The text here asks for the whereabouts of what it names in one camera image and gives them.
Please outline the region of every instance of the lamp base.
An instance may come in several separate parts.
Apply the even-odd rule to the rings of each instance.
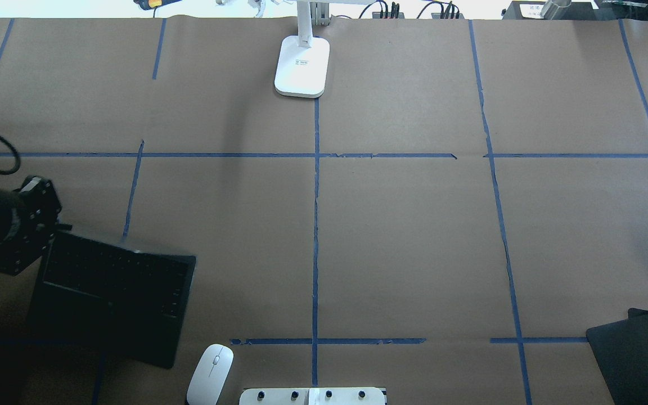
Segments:
[[[304,48],[298,36],[286,37],[281,41],[274,87],[285,96],[319,97],[324,93],[328,66],[329,41],[312,38],[311,47]]]

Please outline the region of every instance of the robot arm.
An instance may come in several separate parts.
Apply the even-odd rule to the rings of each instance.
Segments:
[[[38,259],[57,229],[61,203],[49,179],[26,178],[21,188],[0,190],[0,272],[17,275]]]

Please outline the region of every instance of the laptop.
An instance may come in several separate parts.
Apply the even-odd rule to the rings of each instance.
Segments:
[[[47,338],[171,368],[196,257],[60,231],[39,267],[28,324]]]

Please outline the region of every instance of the white floor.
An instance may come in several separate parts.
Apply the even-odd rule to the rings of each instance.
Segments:
[[[296,3],[292,0],[262,0],[265,2],[263,16],[280,17],[296,15]],[[594,0],[574,0],[591,2]],[[511,0],[456,0],[455,4],[466,18],[472,20],[499,20],[501,11],[507,8]],[[400,11],[406,18],[416,18],[426,5],[422,0],[401,0]],[[332,4],[332,15],[347,15],[352,18],[362,12],[363,5]],[[367,10],[366,18],[371,18],[370,11],[376,11],[379,5]],[[436,5],[427,8],[421,18],[431,18]],[[180,0],[169,4],[156,12],[157,17],[173,15],[191,15],[201,17],[254,17],[259,11],[259,3],[254,0],[224,0],[216,4],[215,0]],[[0,0],[0,17],[33,17],[33,18],[129,18],[152,17],[152,11],[144,11],[133,0]]]

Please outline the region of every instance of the white stand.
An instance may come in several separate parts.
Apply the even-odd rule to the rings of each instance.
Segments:
[[[314,38],[309,2],[296,3],[299,36],[281,41],[274,87],[285,96],[316,98],[324,93],[329,66],[329,41]]]
[[[374,387],[248,389],[239,405],[386,405],[386,395]]]

